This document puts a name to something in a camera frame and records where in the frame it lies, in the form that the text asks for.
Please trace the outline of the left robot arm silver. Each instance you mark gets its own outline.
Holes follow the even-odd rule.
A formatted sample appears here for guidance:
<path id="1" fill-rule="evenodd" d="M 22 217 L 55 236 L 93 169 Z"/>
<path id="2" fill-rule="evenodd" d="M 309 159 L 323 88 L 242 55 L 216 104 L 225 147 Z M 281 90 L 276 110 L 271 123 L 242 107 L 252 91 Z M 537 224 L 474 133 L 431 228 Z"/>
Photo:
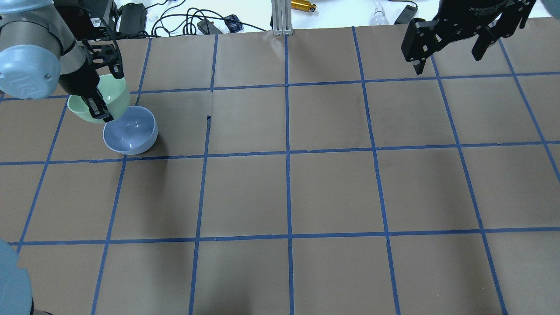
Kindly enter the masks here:
<path id="1" fill-rule="evenodd" d="M 98 69 L 107 67 L 124 84 L 123 60 L 112 44 L 76 38 L 52 0 L 1 2 L 1 90 L 15 98 L 42 99 L 60 86 L 77 98 L 78 111 L 94 123 L 119 119 L 129 105 L 124 90 L 102 93 Z"/>

